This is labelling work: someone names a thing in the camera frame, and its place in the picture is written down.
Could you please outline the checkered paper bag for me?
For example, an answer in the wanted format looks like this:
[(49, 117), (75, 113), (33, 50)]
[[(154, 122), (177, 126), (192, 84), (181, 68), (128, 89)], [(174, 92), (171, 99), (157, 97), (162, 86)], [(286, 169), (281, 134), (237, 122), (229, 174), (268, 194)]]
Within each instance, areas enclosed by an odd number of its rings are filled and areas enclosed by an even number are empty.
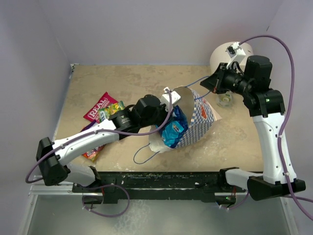
[[(205, 96), (191, 89), (190, 85), (175, 87), (173, 91), (176, 91), (181, 96), (180, 101), (175, 106), (179, 106), (187, 118), (187, 131), (175, 148), (170, 148), (164, 144), (159, 131), (149, 135), (148, 144), (139, 148), (133, 156), (133, 162), (135, 164), (142, 165), (157, 154), (197, 143), (206, 136), (215, 122), (222, 119), (212, 105), (205, 99)], [(150, 148), (153, 155), (142, 162), (136, 161), (135, 158), (137, 154), (146, 147)]]

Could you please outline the teal snack packet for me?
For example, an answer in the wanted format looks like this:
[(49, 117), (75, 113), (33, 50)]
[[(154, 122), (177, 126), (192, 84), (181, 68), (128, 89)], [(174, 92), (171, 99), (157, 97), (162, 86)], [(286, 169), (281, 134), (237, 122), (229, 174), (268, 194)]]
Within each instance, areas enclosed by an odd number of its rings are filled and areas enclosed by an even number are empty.
[(188, 121), (179, 106), (175, 106), (166, 125), (159, 131), (164, 144), (175, 148), (188, 129)]

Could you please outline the red Real crisps bag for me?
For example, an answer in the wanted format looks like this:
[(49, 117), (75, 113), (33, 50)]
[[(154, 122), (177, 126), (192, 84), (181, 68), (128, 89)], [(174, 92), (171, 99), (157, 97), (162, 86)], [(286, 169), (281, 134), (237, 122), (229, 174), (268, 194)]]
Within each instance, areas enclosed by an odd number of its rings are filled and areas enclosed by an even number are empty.
[(90, 122), (99, 123), (98, 110), (106, 108), (111, 104), (117, 103), (117, 100), (112, 98), (107, 92), (105, 92), (97, 101), (97, 103), (83, 116), (84, 119)]

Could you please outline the green Fox's candy bag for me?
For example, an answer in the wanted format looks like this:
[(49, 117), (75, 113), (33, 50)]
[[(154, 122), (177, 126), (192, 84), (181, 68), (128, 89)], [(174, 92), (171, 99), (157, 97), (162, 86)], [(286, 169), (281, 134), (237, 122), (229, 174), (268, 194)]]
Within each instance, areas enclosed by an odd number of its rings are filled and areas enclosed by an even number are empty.
[(111, 115), (123, 109), (125, 109), (123, 101), (110, 104), (108, 107), (99, 109), (98, 110), (99, 122), (103, 122), (104, 120), (109, 119)]

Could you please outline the purple chocolate bar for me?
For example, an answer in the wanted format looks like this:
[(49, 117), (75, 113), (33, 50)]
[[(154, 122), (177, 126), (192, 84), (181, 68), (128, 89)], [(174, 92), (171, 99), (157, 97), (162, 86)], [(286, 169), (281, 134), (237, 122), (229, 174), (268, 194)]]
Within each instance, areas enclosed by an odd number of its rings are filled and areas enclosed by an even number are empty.
[(93, 127), (94, 125), (96, 125), (96, 124), (97, 124), (97, 121), (96, 121), (96, 120), (92, 121), (90, 124), (88, 124), (87, 126), (85, 126), (85, 127), (81, 130), (81, 132), (92, 128), (92, 127)]

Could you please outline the orange snack bag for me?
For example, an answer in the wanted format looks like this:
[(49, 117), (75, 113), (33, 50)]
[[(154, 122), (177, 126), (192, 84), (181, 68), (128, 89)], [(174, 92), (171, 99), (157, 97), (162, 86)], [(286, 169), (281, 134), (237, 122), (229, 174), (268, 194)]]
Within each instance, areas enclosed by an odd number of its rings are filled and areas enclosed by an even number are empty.
[(91, 151), (88, 151), (84, 154), (82, 154), (82, 156), (92, 162), (95, 162), (100, 154), (100, 152), (103, 150), (104, 145), (94, 148)]

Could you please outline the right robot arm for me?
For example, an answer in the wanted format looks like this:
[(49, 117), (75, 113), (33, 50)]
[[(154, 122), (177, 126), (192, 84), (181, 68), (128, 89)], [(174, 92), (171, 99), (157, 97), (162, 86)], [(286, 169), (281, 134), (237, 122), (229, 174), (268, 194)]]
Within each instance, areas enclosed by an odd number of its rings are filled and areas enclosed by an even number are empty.
[(264, 56), (247, 58), (245, 70), (235, 71), (220, 63), (216, 71), (200, 85), (214, 94), (233, 92), (243, 103), (257, 129), (263, 157), (263, 173), (243, 171), (237, 167), (221, 170), (218, 188), (230, 191), (234, 186), (246, 189), (253, 200), (260, 201), (301, 192), (305, 181), (297, 178), (289, 157), (285, 134), (280, 129), (285, 120), (282, 94), (270, 85), (271, 61)]

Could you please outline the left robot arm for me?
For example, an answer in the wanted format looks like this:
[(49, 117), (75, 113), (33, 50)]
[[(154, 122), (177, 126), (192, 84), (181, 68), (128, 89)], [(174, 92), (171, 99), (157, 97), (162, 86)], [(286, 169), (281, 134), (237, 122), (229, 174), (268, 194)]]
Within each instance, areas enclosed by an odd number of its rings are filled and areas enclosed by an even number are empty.
[(120, 141), (129, 136), (145, 136), (158, 132), (170, 118), (173, 108), (171, 92), (161, 99), (153, 95), (141, 98), (131, 110), (115, 113), (94, 127), (73, 136), (52, 141), (39, 141), (36, 165), (46, 186), (63, 181), (77, 183), (90, 192), (99, 190), (101, 178), (93, 166), (79, 166), (72, 161), (96, 147)]

